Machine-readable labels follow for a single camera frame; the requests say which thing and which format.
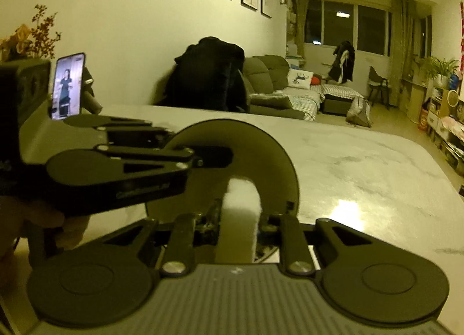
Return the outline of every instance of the ribbed gray panel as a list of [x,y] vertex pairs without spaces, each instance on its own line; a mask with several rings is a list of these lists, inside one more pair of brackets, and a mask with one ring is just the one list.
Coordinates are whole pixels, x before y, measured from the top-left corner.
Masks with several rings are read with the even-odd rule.
[[376,329],[341,316],[309,280],[276,265],[199,265],[164,279],[137,313],[105,327],[62,329],[40,323],[31,335],[445,335],[436,322]]

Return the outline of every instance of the logo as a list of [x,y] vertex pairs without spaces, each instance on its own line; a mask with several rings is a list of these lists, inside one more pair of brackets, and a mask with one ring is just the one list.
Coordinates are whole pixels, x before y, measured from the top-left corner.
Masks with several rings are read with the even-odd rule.
[[0,171],[1,170],[4,172],[10,172],[13,170],[13,166],[11,165],[10,160],[0,161]]
[[119,191],[116,193],[116,199],[131,198],[137,195],[149,194],[150,192],[166,190],[169,188],[169,186],[170,186],[170,183],[163,183],[162,185],[156,185],[152,187],[136,188],[130,191]]

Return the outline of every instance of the black jacket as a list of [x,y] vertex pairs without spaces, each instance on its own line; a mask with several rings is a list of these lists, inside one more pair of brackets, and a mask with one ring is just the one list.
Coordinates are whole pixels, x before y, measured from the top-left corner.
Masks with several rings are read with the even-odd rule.
[[177,66],[168,80],[164,106],[193,109],[247,111],[247,93],[238,73],[245,53],[237,45],[215,37],[191,45],[175,59]]
[[345,84],[348,80],[353,81],[353,70],[354,70],[354,47],[349,41],[342,42],[333,52],[337,57],[333,62],[332,69],[329,72],[329,76],[338,81],[342,75],[342,68],[340,68],[340,60],[345,51],[349,52],[348,59],[345,61],[343,66],[343,77],[342,83]]

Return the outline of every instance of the white sponge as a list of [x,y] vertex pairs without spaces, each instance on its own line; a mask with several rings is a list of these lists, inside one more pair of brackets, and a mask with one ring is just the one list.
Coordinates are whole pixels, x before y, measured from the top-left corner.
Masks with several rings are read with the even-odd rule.
[[224,195],[216,263],[253,263],[261,200],[253,182],[233,177]]

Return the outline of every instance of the gray bag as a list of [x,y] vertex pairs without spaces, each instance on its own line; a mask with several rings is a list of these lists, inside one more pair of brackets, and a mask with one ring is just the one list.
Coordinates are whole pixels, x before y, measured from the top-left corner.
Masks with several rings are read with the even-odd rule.
[[367,101],[363,97],[355,97],[347,113],[347,122],[371,127],[370,113],[371,107]]

